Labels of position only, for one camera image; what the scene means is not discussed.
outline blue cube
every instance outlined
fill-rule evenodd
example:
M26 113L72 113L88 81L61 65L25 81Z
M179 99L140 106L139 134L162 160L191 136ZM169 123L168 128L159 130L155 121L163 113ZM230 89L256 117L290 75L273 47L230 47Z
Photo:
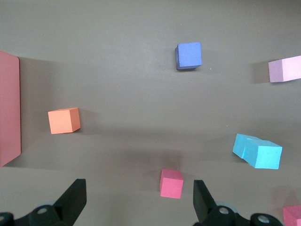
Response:
M233 146L233 153L235 153L236 155L238 155L240 158L243 159L245 156L246 141L253 140L253 139L259 139L259 138L237 133L235 143Z
M200 42L180 43L175 48L177 70L197 68L202 65Z
M268 140L247 140L244 160L257 169L279 169L282 147Z

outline large pink block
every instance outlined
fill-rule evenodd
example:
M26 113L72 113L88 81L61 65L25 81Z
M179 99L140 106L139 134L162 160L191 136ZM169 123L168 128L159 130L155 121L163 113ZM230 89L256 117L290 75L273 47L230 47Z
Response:
M183 182L183 176L180 171L163 169L160 181L161 196L180 199Z
M301 79L301 56L269 62L270 82Z
M0 51L0 166L21 154L19 58Z
M301 226L301 205L283 207L283 219L286 226Z

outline cube face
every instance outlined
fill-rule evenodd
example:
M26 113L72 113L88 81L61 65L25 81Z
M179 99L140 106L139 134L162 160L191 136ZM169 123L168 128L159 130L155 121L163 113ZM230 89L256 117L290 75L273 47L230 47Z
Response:
M21 154L20 62L0 51L0 166Z
M80 128L78 108L50 111L48 117L51 134L72 133Z
M177 70L193 69L202 65L200 42L180 43L175 48Z
M162 197L180 199L183 182L180 171L163 169L160 181L160 195Z
M283 207L283 219L286 226L301 226L301 205Z
M301 78L301 56L269 62L270 82L291 81Z
M259 138L237 133L235 143L233 146L233 153L235 153L236 155L238 155L240 158L243 159L245 156L246 141L253 140L253 139L259 139Z
M247 140L245 157L257 169L279 169L282 147L268 140Z

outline light purple cube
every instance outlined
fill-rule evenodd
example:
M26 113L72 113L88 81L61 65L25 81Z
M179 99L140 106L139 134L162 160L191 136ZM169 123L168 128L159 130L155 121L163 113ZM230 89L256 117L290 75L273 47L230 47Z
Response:
M301 79L301 56L269 62L269 81L282 82Z

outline colored box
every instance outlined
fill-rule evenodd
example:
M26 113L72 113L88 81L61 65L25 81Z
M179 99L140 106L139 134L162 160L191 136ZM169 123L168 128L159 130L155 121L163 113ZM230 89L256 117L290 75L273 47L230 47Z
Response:
M162 197L180 199L183 187L183 176L180 171L162 169L160 194Z
M270 82L290 81L301 78L301 56L269 62Z
M200 42L180 43L175 48L177 70L197 68L202 65Z
M282 147L268 140L247 140L244 160L257 169L277 170L281 153Z
M48 117L51 134L72 133L80 128L78 108L50 111Z
M233 146L233 153L235 153L236 155L238 155L240 158L243 159L245 156L246 141L253 140L253 139L259 139L259 138L237 133L235 143Z
M286 226L301 226L301 205L283 207L283 220Z
M0 166L20 154L20 61L0 51Z

